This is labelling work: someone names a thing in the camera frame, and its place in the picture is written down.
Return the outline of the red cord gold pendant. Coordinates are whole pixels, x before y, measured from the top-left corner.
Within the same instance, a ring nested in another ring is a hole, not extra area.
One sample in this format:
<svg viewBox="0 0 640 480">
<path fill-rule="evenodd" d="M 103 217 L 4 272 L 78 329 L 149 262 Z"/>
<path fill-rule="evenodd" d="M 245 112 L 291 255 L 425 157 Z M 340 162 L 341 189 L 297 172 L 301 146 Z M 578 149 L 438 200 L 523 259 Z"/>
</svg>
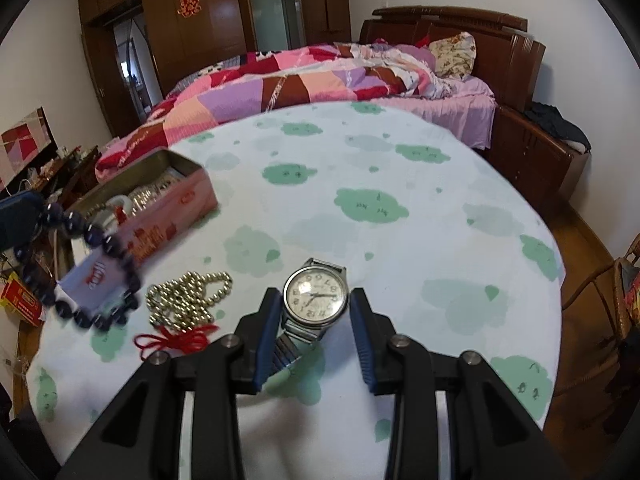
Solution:
<svg viewBox="0 0 640 480">
<path fill-rule="evenodd" d="M 217 330 L 219 326 L 216 324 L 205 324 L 185 332 L 183 330 L 172 332 L 167 327 L 160 326 L 155 334 L 134 336 L 134 346 L 139 350 L 142 361 L 157 351 L 174 350 L 183 356 L 188 356 L 203 351 L 209 345 L 209 336 Z"/>
</svg>

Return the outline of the pink tin box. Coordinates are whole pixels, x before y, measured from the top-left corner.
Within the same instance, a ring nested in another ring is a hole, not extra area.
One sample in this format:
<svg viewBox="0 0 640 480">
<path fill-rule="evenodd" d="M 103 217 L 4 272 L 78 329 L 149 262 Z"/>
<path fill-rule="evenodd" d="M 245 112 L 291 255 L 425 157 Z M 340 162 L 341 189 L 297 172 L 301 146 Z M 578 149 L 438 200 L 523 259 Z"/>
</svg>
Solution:
<svg viewBox="0 0 640 480">
<path fill-rule="evenodd" d="M 72 208 L 88 216 L 92 206 L 142 185 L 160 182 L 164 177 L 175 177 L 177 181 L 115 232 L 134 258 L 134 264 L 142 266 L 194 222 L 217 209 L 213 185 L 205 168 L 164 148 L 155 150 L 98 185 Z M 75 304 L 92 310 L 102 307 L 116 292 L 126 288 L 125 273 L 102 249 L 95 249 L 60 279 L 60 286 Z"/>
</svg>

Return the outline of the silver wristwatch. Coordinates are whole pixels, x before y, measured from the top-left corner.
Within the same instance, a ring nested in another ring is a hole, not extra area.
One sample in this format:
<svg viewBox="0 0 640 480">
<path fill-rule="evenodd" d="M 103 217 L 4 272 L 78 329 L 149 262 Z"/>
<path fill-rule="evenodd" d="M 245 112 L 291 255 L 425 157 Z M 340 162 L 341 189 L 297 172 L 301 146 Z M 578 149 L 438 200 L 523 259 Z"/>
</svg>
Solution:
<svg viewBox="0 0 640 480">
<path fill-rule="evenodd" d="M 271 374 L 292 367 L 318 346 L 346 312 L 349 300 L 344 266 L 309 258 L 284 283 L 281 333 Z"/>
</svg>

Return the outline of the cluttered wooden tv cabinet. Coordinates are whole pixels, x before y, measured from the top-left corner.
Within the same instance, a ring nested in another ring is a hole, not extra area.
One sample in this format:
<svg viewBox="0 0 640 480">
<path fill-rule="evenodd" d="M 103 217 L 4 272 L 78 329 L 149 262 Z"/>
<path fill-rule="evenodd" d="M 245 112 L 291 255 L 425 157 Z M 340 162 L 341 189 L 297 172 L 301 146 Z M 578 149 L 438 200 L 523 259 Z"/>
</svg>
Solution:
<svg viewBox="0 0 640 480">
<path fill-rule="evenodd" d="M 75 148 L 70 154 L 54 158 L 39 168 L 35 182 L 15 179 L 8 190 L 1 191 L 1 198 L 34 191 L 48 203 L 58 202 L 64 209 L 70 209 L 98 185 L 94 167 L 100 156 L 97 146 L 85 151 Z"/>
</svg>

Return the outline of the television screen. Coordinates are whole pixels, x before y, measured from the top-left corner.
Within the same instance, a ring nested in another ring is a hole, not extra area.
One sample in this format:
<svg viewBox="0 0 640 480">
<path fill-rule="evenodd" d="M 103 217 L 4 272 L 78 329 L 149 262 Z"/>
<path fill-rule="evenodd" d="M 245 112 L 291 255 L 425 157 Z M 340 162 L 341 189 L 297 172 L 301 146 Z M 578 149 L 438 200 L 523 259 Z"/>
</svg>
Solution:
<svg viewBox="0 0 640 480">
<path fill-rule="evenodd" d="M 58 144 L 54 140 L 42 107 L 25 116 L 1 133 L 1 189 L 4 190 L 35 160 L 54 156 Z"/>
</svg>

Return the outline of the red cardboard box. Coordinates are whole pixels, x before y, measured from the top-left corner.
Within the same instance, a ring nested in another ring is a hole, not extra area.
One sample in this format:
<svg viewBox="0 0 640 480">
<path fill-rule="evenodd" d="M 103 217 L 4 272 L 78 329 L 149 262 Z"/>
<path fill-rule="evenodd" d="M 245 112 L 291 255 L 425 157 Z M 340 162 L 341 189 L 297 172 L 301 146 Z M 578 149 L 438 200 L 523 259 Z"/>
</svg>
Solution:
<svg viewBox="0 0 640 480">
<path fill-rule="evenodd" d="M 1 305 L 17 313 L 31 326 L 37 327 L 42 324 L 42 305 L 15 272 L 12 272 L 2 285 Z"/>
</svg>

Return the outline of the yellow floral cushion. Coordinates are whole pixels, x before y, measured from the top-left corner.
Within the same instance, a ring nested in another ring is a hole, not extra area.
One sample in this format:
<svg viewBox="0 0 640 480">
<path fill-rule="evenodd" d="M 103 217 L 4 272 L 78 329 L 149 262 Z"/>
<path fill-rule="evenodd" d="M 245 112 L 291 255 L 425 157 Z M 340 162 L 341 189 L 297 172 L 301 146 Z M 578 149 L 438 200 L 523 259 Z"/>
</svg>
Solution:
<svg viewBox="0 0 640 480">
<path fill-rule="evenodd" d="M 634 324 L 640 323 L 640 273 L 637 273 L 624 298 L 628 313 Z"/>
</svg>

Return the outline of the patchwork quilt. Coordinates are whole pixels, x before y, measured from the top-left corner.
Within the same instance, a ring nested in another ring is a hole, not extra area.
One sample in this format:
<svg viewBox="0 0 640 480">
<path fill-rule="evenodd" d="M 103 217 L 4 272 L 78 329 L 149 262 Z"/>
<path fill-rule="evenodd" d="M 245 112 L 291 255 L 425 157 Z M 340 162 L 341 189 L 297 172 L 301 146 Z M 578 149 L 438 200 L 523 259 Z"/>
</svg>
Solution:
<svg viewBox="0 0 640 480">
<path fill-rule="evenodd" d="M 96 178 L 105 182 L 157 148 L 279 108 L 453 94 L 452 84 L 436 75 L 433 55 L 403 44 L 336 42 L 250 53 L 237 66 L 202 73 L 172 90 L 142 126 L 105 151 Z"/>
</svg>

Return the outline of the cloud pattern tablecloth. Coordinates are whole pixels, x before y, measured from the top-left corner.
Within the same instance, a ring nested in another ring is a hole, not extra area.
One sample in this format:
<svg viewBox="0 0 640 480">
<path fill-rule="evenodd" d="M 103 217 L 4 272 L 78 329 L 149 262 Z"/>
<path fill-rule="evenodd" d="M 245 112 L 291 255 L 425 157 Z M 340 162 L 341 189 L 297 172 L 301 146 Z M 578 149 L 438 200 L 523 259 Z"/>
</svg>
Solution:
<svg viewBox="0 0 640 480">
<path fill-rule="evenodd" d="M 310 257 L 347 269 L 371 307 L 430 351 L 476 350 L 544 426 L 559 364 L 562 258 L 544 222 L 448 130 L 370 103 L 288 107 L 172 148 L 220 205 L 144 264 L 143 290 L 228 271 L 218 334 Z M 64 464 L 141 364 L 145 305 L 101 335 L 48 316 L 29 397 Z M 239 398 L 247 479 L 383 479 L 393 398 L 368 393 L 348 314 L 264 393 Z"/>
</svg>

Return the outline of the dark wooden wardrobe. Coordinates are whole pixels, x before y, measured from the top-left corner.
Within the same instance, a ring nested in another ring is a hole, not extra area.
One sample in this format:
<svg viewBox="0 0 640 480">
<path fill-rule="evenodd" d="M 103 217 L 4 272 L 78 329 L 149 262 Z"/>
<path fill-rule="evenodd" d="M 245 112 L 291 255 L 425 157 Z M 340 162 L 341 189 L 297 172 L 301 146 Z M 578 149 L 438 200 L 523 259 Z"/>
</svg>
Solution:
<svg viewBox="0 0 640 480">
<path fill-rule="evenodd" d="M 120 138 L 184 77 L 232 56 L 347 41 L 349 0 L 78 0 L 81 38 L 107 127 Z"/>
</svg>

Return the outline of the wooden nightstand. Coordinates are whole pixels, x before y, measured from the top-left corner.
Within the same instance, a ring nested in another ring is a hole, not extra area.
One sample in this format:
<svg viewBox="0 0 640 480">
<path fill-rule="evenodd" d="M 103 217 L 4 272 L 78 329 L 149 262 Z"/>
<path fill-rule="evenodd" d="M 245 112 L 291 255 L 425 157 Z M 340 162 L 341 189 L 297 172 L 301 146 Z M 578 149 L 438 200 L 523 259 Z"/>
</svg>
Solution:
<svg viewBox="0 0 640 480">
<path fill-rule="evenodd" d="M 545 219 L 570 200 L 590 156 L 505 106 L 497 107 L 490 148 L 480 154 Z"/>
</svg>

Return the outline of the dark clothes on nightstand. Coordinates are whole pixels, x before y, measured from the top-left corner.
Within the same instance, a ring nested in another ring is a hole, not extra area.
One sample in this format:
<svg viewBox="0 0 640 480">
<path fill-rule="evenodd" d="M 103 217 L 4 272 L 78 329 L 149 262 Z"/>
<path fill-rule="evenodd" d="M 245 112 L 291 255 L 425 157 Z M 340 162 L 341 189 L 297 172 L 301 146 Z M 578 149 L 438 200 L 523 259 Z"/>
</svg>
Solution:
<svg viewBox="0 0 640 480">
<path fill-rule="evenodd" d="M 531 102 L 524 110 L 524 115 L 549 136 L 574 148 L 578 153 L 585 154 L 591 151 L 591 144 L 582 129 L 566 120 L 556 107 Z"/>
</svg>

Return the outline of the pink bed sheet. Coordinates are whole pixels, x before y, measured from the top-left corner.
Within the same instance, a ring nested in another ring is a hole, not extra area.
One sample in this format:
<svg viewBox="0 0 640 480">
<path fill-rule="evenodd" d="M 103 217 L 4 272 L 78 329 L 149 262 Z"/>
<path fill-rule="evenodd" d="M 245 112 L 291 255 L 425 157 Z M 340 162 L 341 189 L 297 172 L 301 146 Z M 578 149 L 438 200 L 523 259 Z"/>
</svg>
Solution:
<svg viewBox="0 0 640 480">
<path fill-rule="evenodd" d="M 259 82 L 249 82 L 250 94 L 240 96 L 233 87 L 207 89 L 183 101 L 171 98 L 160 103 L 154 118 L 129 136 L 112 143 L 96 163 L 96 178 L 111 179 L 120 170 L 157 148 L 169 148 L 182 140 L 198 136 L 215 127 L 247 117 L 260 116 L 265 110 L 255 100 Z M 452 95 L 429 100 L 422 96 L 378 96 L 356 100 L 353 94 L 330 87 L 323 102 L 347 102 L 361 113 L 378 114 L 384 107 L 398 108 L 426 122 L 448 129 L 469 148 L 490 147 L 491 128 L 497 103 L 488 85 L 478 78 L 454 81 Z"/>
</svg>

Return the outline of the wooden headboard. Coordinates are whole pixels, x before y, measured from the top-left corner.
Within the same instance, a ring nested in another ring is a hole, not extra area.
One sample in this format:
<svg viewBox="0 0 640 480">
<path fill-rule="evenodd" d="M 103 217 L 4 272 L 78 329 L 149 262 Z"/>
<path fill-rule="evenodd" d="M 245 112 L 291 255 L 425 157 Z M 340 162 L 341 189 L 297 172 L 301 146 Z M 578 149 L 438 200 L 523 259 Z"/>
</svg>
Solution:
<svg viewBox="0 0 640 480">
<path fill-rule="evenodd" d="M 488 84 L 499 104 L 525 110 L 533 99 L 546 50 L 528 32 L 526 18 L 462 6 L 393 6 L 372 12 L 361 26 L 359 41 L 416 44 L 459 32 L 468 32 L 476 42 L 472 75 Z"/>
</svg>

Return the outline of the floral pillow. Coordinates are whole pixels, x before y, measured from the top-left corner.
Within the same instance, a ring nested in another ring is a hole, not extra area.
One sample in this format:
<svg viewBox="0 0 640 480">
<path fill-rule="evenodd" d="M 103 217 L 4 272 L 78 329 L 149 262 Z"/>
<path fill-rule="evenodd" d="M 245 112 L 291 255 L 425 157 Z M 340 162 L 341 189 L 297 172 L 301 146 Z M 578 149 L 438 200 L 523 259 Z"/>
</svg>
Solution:
<svg viewBox="0 0 640 480">
<path fill-rule="evenodd" d="M 465 80 L 472 74 L 477 48 L 469 32 L 459 32 L 456 36 L 433 41 L 428 50 L 434 55 L 434 72 L 439 78 Z"/>
</svg>

